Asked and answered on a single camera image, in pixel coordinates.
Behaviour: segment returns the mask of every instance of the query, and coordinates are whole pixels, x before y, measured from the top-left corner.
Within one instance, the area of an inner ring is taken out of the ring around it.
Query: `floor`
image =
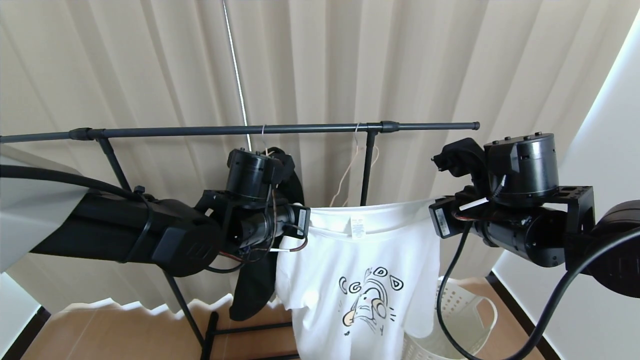
[[[498,309],[498,322],[484,348],[483,359],[503,359],[516,352],[527,335],[485,279],[469,279],[467,290],[492,299]],[[229,304],[219,307],[219,329],[231,329],[291,321],[281,306],[265,307],[245,322],[228,318]],[[196,322],[204,329],[210,309],[202,303],[190,305]],[[483,321],[489,322],[489,305],[480,308]],[[296,352],[290,327],[217,336],[211,359],[255,359]],[[141,307],[122,308],[108,304],[100,308],[74,304],[49,319],[31,344],[24,360],[31,359],[199,359],[200,347],[184,317],[168,311],[153,315]],[[544,360],[537,349],[527,360]]]

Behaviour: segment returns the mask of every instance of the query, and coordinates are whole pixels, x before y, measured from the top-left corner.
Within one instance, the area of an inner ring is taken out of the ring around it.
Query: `baseboard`
[[[535,325],[531,322],[531,319],[520,307],[516,299],[511,296],[511,293],[500,282],[500,279],[498,279],[498,277],[493,272],[491,272],[489,276],[486,277],[486,279],[489,284],[491,284],[493,290],[495,290],[500,299],[502,299],[502,302],[507,305],[507,308],[509,309],[509,311],[511,311],[516,320],[518,320],[518,323],[520,323],[520,326],[522,326],[527,335],[531,335],[531,332],[533,331]],[[544,336],[542,337],[542,339],[540,339],[537,348],[546,360],[561,360],[561,358],[551,347],[551,345],[549,345],[549,342],[544,338]]]
[[[18,335],[18,338],[15,339],[9,350],[7,350],[6,354],[2,357],[2,360],[22,359],[22,356],[36,336],[38,336],[38,333],[49,317],[51,317],[50,312],[40,306],[40,309],[36,311],[27,326],[24,327],[20,335]]]

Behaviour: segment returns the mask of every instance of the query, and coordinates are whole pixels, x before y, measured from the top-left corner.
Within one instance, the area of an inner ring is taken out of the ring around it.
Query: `barcode label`
[[[305,223],[307,222],[307,210],[300,209],[299,216],[300,217],[298,218],[298,227],[300,229],[304,229],[305,228]],[[304,235],[304,233],[300,229],[298,229],[298,235]]]
[[[436,219],[438,219],[438,225],[440,226],[440,232],[442,236],[447,236],[451,232],[449,231],[449,225],[447,225],[447,218],[444,217],[444,211],[442,209],[436,209]]]
[[[354,239],[362,239],[367,234],[364,227],[364,217],[352,216],[351,217],[351,237]]]

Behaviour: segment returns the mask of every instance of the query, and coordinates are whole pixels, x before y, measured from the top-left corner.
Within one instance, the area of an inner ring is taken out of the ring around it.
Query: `curtain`
[[[460,138],[482,145],[553,132],[561,160],[639,7],[639,0],[2,2],[0,129],[479,121],[478,131],[376,137],[368,204],[452,194],[469,179],[439,174],[429,159]],[[292,154],[308,205],[327,206],[358,149],[334,206],[359,204],[363,134],[112,142],[132,185],[187,204],[203,189],[223,188],[231,149],[266,145]],[[95,143],[15,146],[117,184]],[[442,242],[443,267],[456,247],[455,239]],[[470,239],[454,276],[486,275],[499,254]],[[104,297],[177,309],[152,266],[30,254],[9,273],[51,311]],[[211,303],[233,282],[198,274],[179,284],[188,301]]]

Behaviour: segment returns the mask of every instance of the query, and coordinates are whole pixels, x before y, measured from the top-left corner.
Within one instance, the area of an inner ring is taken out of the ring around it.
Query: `white wall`
[[[596,219],[620,202],[640,199],[639,19],[560,166],[561,184],[593,185]],[[538,268],[507,252],[493,271],[534,323],[564,274],[563,266]],[[580,275],[565,293],[546,337],[567,360],[637,359],[640,299],[618,295]]]
[[[0,274],[0,357],[40,308],[9,275]]]

